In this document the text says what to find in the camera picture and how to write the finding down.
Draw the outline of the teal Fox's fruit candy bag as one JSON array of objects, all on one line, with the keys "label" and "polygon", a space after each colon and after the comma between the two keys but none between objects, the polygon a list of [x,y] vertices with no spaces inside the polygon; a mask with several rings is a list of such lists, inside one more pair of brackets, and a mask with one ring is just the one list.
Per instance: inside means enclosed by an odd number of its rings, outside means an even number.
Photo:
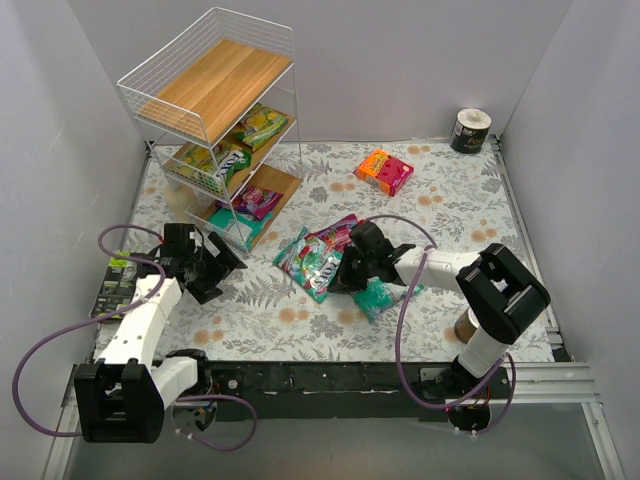
[{"label": "teal Fox's fruit candy bag", "polygon": [[273,264],[287,273],[317,303],[329,294],[328,288],[340,266],[343,254],[303,228],[282,249]]}]

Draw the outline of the red orange candy box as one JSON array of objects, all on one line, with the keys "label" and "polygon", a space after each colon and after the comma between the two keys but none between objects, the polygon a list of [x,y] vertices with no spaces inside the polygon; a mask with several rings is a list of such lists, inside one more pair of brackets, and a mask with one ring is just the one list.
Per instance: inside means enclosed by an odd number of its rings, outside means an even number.
[{"label": "red orange candy box", "polygon": [[354,175],[390,197],[394,197],[414,173],[414,167],[381,149],[371,152]]}]

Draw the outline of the green yellow Fox's candy bag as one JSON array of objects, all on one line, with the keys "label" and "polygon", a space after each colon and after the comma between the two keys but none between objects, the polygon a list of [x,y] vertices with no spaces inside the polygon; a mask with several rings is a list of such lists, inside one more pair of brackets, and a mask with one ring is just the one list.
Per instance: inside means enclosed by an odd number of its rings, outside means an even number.
[{"label": "green yellow Fox's candy bag", "polygon": [[249,151],[222,140],[212,149],[188,143],[166,161],[165,168],[200,188],[222,194],[233,175],[249,168],[251,162]]},{"label": "green yellow Fox's candy bag", "polygon": [[256,103],[234,126],[231,133],[252,151],[263,147],[289,123],[289,117],[271,107]]}]

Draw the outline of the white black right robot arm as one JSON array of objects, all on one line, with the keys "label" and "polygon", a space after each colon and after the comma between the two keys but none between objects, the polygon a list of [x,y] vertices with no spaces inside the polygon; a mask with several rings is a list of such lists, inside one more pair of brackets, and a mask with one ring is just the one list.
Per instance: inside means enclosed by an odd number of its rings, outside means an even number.
[{"label": "white black right robot arm", "polygon": [[461,392],[463,400],[489,382],[508,357],[510,346],[551,303],[542,283],[499,243],[477,252],[447,252],[428,237],[424,246],[395,247],[371,221],[356,225],[349,238],[328,291],[363,291],[373,278],[407,289],[396,327],[395,364],[403,388],[417,403],[422,400],[406,379],[401,337],[408,303],[418,285],[462,294],[478,322],[463,350],[438,376],[441,385]]}]

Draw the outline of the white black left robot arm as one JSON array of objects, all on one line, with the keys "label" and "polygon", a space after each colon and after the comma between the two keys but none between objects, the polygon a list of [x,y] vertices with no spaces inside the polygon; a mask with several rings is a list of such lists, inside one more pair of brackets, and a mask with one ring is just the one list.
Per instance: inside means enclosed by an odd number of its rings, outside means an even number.
[{"label": "white black left robot arm", "polygon": [[197,349],[154,355],[172,310],[184,294],[205,304],[244,263],[222,237],[193,224],[168,223],[147,253],[120,255],[135,267],[131,300],[97,360],[74,377],[82,436],[90,443],[153,443],[166,410],[181,397],[215,404],[218,382]]}]

